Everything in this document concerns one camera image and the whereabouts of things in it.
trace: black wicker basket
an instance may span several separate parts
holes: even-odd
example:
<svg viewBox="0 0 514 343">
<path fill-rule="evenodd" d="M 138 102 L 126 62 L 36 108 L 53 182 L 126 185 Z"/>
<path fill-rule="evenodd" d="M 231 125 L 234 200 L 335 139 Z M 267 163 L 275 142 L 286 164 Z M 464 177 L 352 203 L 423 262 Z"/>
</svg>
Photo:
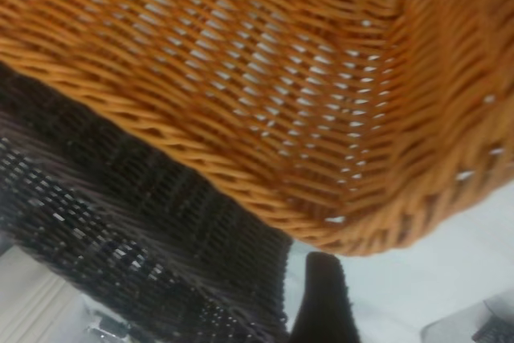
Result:
<svg viewBox="0 0 514 343">
<path fill-rule="evenodd" d="M 163 341 L 286 337 L 290 239 L 193 170 L 0 65 L 0 231 Z"/>
</svg>

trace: white surface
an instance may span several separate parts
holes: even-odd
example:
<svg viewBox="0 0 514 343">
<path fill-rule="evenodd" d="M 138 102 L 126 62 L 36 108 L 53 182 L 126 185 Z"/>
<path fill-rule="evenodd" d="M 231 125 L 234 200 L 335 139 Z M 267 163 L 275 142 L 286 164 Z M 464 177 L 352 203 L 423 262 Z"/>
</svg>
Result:
<svg viewBox="0 0 514 343">
<path fill-rule="evenodd" d="M 58 342 L 52 337 L 69 325 L 74 304 L 82 304 L 79 292 L 17 247 L 2 255 L 0 343 Z"/>
<path fill-rule="evenodd" d="M 286 279 L 292 325 L 311 248 L 296 243 Z M 514 184 L 409 249 L 341 258 L 363 343 L 419 343 L 424 327 L 514 285 Z"/>
</svg>

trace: wicker basket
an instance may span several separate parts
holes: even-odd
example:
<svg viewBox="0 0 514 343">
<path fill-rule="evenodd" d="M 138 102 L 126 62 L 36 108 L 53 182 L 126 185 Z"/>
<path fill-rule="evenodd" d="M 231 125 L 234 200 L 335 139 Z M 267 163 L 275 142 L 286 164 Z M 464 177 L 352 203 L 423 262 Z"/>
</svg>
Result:
<svg viewBox="0 0 514 343">
<path fill-rule="evenodd" d="M 0 231 L 160 340 L 286 337 L 286 235 L 193 170 L 3 66 L 0 176 Z"/>
<path fill-rule="evenodd" d="M 0 0 L 0 60 L 327 251 L 512 175 L 510 0 Z"/>
</svg>

